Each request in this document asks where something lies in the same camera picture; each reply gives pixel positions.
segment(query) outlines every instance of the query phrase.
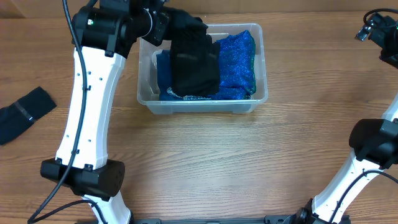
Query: plastic bin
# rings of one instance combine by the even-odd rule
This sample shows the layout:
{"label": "plastic bin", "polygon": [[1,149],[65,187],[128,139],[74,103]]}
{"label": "plastic bin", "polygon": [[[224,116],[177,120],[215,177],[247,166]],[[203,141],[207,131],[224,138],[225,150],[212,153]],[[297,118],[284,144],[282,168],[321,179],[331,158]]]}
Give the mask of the plastic bin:
{"label": "plastic bin", "polygon": [[254,73],[256,76],[257,92],[250,100],[198,100],[198,101],[159,101],[159,87],[157,86],[156,54],[161,50],[170,49],[171,41],[163,41],[159,47],[141,39],[139,51],[139,78],[137,100],[146,105],[154,114],[172,114],[176,112],[222,112],[250,113],[257,105],[268,99],[266,58],[262,29],[259,24],[208,24],[207,33],[213,41],[223,39],[229,35],[236,35],[249,30],[256,41],[256,58]]}

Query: folded garment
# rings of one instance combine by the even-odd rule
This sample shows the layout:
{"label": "folded garment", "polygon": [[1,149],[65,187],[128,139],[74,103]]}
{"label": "folded garment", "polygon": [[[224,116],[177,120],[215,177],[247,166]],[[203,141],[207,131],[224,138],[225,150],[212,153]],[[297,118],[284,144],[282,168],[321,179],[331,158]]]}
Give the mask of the folded garment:
{"label": "folded garment", "polygon": [[157,55],[157,79],[160,100],[247,100],[256,92],[254,57],[256,44],[248,30],[219,40],[220,86],[216,94],[197,97],[179,95],[171,87],[170,52]]}
{"label": "folded garment", "polygon": [[0,145],[14,140],[56,107],[49,94],[37,87],[12,105],[0,109]]}
{"label": "folded garment", "polygon": [[220,45],[204,28],[176,30],[170,48],[172,89],[178,96],[208,96],[218,93]]}

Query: blue cloth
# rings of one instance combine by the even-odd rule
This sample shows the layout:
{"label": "blue cloth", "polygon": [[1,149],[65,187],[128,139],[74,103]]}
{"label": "blue cloth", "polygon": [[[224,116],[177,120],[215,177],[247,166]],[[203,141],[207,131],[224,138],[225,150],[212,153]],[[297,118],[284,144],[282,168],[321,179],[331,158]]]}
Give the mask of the blue cloth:
{"label": "blue cloth", "polygon": [[197,96],[179,97],[171,90],[172,72],[170,51],[157,55],[157,83],[159,100],[247,100],[256,92],[254,57],[256,43],[248,30],[218,40],[220,43],[220,90],[207,98]]}

